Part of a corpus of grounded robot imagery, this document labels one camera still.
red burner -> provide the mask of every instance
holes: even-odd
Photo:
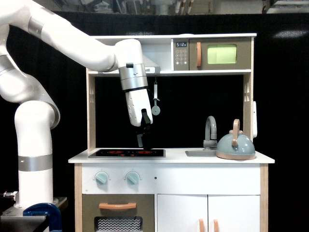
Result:
[[[109,154],[121,154],[123,151],[108,151]]]
[[[138,151],[138,152],[136,152],[136,153],[138,153],[138,154],[151,154],[152,153],[152,151]]]

play kitchen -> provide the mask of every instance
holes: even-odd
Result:
[[[95,77],[118,73],[87,70],[88,149],[69,160],[76,232],[268,231],[268,164],[274,160],[252,143],[255,36],[95,37],[108,45],[139,40],[148,75],[243,75],[243,131],[240,120],[231,121],[217,142],[209,116],[201,148],[97,148]]]

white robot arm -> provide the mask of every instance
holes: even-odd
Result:
[[[50,129],[59,123],[60,113],[41,84],[23,73],[10,57],[6,49],[9,25],[38,37],[91,70],[119,69],[130,122],[142,128],[145,142],[153,119],[141,45],[137,40],[106,46],[31,0],[0,0],[0,95],[9,102],[21,104],[15,114],[15,127],[19,201],[20,207],[25,208],[54,201]]]

black stovetop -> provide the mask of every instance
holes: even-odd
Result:
[[[89,158],[113,158],[113,157],[165,157],[164,149],[100,149]]]

black curtain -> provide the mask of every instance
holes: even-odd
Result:
[[[145,16],[57,12],[89,35],[167,35],[257,33],[254,49],[254,100],[257,102],[257,151],[276,160],[269,166],[269,231],[304,230],[307,208],[309,14]],[[25,73],[35,76],[60,109],[52,130],[54,195],[67,196],[63,231],[74,230],[74,175],[68,159],[86,150],[85,68],[24,31],[11,27],[8,50]],[[231,91],[235,82],[236,91]],[[149,78],[152,90],[154,78]],[[242,78],[158,78],[161,114],[154,118],[156,145],[202,146],[209,115],[218,139],[242,118]],[[98,80],[97,108],[102,122],[97,144],[137,146],[116,79]],[[18,189],[14,112],[18,105],[0,100],[0,192]]]

